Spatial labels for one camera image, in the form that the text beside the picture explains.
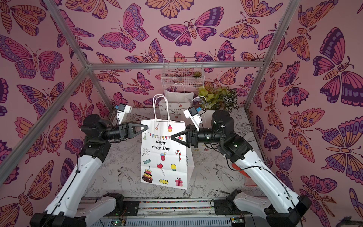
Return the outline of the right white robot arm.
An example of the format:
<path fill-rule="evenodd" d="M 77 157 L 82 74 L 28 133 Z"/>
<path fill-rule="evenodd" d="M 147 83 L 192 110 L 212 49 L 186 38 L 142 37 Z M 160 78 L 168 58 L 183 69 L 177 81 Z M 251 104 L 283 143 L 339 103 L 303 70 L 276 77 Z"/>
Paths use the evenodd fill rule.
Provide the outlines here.
<path fill-rule="evenodd" d="M 312 201 L 295 193 L 270 171 L 247 140 L 235 133 L 234 119 L 227 111 L 215 111 L 209 128 L 202 124 L 201 113 L 196 108 L 190 107 L 183 113 L 192 124 L 171 139 L 188 148 L 196 148 L 200 143 L 215 144 L 216 151 L 235 165 L 233 170 L 244 171 L 266 196 L 258 198 L 235 190 L 226 199 L 229 204 L 265 219 L 271 227 L 303 225 L 302 218 Z"/>

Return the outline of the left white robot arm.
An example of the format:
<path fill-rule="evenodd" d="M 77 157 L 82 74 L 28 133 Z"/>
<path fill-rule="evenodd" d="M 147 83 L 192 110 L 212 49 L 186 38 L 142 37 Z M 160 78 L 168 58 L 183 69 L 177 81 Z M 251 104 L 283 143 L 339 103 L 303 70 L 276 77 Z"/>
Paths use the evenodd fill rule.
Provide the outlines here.
<path fill-rule="evenodd" d="M 121 194 L 107 193 L 78 214 L 83 194 L 105 161 L 111 145 L 142 134 L 148 126 L 135 122 L 114 126 L 99 115 L 92 114 L 85 118 L 80 129 L 85 133 L 87 142 L 77 164 L 45 211 L 33 215 L 30 220 L 32 227 L 89 227 L 107 214 L 121 214 L 125 210 Z"/>

